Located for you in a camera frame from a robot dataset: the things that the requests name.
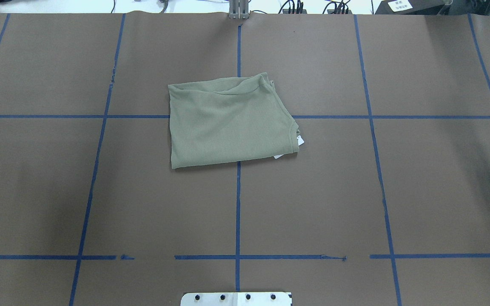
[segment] clothing tag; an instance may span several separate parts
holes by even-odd
[[[303,144],[304,144],[304,140],[302,139],[302,136],[298,135],[298,137],[297,137],[297,138],[298,138],[298,145],[303,145]],[[284,154],[282,154],[282,155],[275,155],[273,158],[274,158],[274,159],[278,159],[278,158],[280,158],[280,157],[281,157],[281,156],[283,156],[283,155],[284,155]]]
[[[396,0],[388,2],[388,4],[393,11],[405,11],[413,8],[408,0]]]

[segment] white label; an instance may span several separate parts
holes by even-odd
[[[297,139],[298,139],[298,145],[303,145],[304,144],[304,140],[302,139],[302,136],[298,135]],[[273,158],[274,159],[278,159],[278,158],[280,158],[283,155],[284,154],[282,154],[282,155],[275,155]]]
[[[405,11],[413,8],[408,0],[396,0],[388,2],[388,4],[393,11]]]

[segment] black cable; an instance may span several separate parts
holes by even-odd
[[[344,3],[340,2],[340,4],[338,4],[338,8],[335,11],[333,11],[332,13],[333,14],[340,14],[340,11],[343,10],[343,7],[344,7]]]
[[[335,1],[330,1],[330,2],[328,2],[328,4],[325,6],[325,9],[324,9],[324,10],[322,10],[322,13],[323,13],[323,14],[326,12],[326,9],[327,9],[327,8],[328,8],[328,6],[329,6],[329,5],[331,5],[331,4],[334,4],[334,6],[335,6],[335,7],[334,7],[334,10],[336,10],[336,8],[338,7],[338,2],[335,2]]]
[[[350,2],[350,0],[348,0],[347,2],[345,2],[345,11],[343,12],[343,14],[347,15],[349,13],[349,6],[348,6],[348,3]]]
[[[285,5],[288,3],[288,12],[290,12],[290,3],[292,2],[292,6],[294,6],[294,0],[286,0],[284,4],[282,4],[281,9],[279,10],[278,14],[282,12],[282,8],[285,7]]]
[[[162,2],[164,4],[164,8],[162,9],[162,11],[160,12],[160,14],[163,14],[165,13],[165,10],[168,9],[168,6],[169,6],[169,0],[160,0],[160,2]]]

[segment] black device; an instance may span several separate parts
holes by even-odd
[[[412,8],[393,11],[389,2],[382,1],[376,10],[376,15],[490,15],[490,0],[453,0],[446,4],[445,0],[408,0]]]
[[[445,6],[444,0],[408,0],[412,8],[393,11],[389,2],[392,1],[382,1],[376,10],[376,15],[438,15]]]
[[[283,9],[282,10],[282,13],[283,14],[291,14],[292,13],[292,10],[288,10],[287,8]],[[307,14],[308,11],[307,10],[300,10],[300,14]]]

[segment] green shirt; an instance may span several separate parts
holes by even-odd
[[[168,87],[172,169],[298,152],[298,124],[267,73]]]

